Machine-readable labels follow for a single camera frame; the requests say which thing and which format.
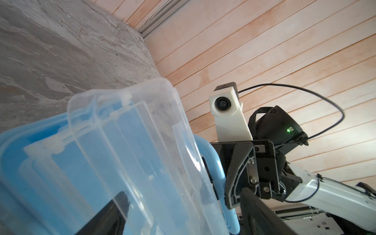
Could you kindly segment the blue plastic tool box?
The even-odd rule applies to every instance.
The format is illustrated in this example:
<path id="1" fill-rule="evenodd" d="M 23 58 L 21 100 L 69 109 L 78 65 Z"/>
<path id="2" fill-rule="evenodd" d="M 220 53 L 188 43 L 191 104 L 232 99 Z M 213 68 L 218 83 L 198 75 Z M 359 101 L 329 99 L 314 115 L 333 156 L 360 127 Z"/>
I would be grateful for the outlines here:
<path id="1" fill-rule="evenodd" d="M 118 193 L 123 235 L 238 234 L 225 175 L 164 78 L 74 95 L 67 111 L 1 134 L 1 234 L 76 235 Z"/>

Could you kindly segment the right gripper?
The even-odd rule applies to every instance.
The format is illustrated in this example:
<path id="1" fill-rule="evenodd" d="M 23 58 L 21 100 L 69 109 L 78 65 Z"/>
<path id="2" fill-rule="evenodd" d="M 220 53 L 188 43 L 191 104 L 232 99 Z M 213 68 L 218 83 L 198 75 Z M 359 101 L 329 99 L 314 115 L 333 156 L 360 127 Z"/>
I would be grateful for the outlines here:
<path id="1" fill-rule="evenodd" d="M 212 143 L 225 173 L 225 204 L 240 205 L 244 188 L 261 199 L 280 191 L 280 175 L 274 144 L 269 140 Z"/>

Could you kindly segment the horizontal aluminium wall rail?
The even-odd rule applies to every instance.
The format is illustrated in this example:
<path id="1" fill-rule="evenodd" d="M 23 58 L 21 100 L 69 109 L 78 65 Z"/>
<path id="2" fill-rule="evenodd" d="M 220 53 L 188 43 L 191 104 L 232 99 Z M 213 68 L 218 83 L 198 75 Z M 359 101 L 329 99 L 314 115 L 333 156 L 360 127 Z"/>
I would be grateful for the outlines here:
<path id="1" fill-rule="evenodd" d="M 161 5 L 138 29 L 138 32 L 144 40 L 147 39 L 190 2 L 191 0 L 171 0 L 164 2 L 163 5 Z"/>

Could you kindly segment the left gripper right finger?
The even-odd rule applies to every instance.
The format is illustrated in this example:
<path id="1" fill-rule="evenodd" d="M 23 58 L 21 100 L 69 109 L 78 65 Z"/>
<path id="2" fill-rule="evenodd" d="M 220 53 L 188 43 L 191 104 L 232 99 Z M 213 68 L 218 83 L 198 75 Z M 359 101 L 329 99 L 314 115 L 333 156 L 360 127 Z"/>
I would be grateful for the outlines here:
<path id="1" fill-rule="evenodd" d="M 241 192 L 240 208 L 242 211 L 241 235 L 296 234 L 249 188 L 244 188 Z"/>

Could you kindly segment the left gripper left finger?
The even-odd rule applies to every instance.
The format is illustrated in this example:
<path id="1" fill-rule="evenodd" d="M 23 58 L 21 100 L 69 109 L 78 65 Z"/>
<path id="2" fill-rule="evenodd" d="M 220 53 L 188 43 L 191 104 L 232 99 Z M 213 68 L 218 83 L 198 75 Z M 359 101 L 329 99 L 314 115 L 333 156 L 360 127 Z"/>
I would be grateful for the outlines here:
<path id="1" fill-rule="evenodd" d="M 76 235 L 122 235 L 129 206 L 125 192 L 118 193 Z"/>

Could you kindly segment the aluminium mounting rail base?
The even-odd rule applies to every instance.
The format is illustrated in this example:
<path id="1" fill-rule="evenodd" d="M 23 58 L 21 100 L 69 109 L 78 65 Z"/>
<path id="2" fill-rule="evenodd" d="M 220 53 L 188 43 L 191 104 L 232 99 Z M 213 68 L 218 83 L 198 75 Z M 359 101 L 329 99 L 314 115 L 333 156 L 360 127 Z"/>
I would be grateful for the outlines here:
<path id="1" fill-rule="evenodd" d="M 273 211 L 298 235 L 343 235 L 335 219 L 311 206 L 297 205 Z"/>

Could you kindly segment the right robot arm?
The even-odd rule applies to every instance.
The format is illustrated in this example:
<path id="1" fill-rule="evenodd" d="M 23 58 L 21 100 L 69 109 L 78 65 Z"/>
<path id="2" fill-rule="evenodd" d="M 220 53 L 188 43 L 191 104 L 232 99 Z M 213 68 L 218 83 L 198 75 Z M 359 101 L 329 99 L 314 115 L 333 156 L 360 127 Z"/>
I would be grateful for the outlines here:
<path id="1" fill-rule="evenodd" d="M 218 142 L 213 144 L 225 173 L 216 193 L 227 210 L 243 214 L 270 212 L 258 199 L 303 203 L 341 217 L 359 228 L 376 230 L 376 194 L 364 183 L 355 188 L 320 174 L 312 174 L 286 161 L 286 154 L 307 145 L 300 125 L 282 108 L 261 107 L 246 120 L 241 107 L 229 103 L 211 109 Z"/>

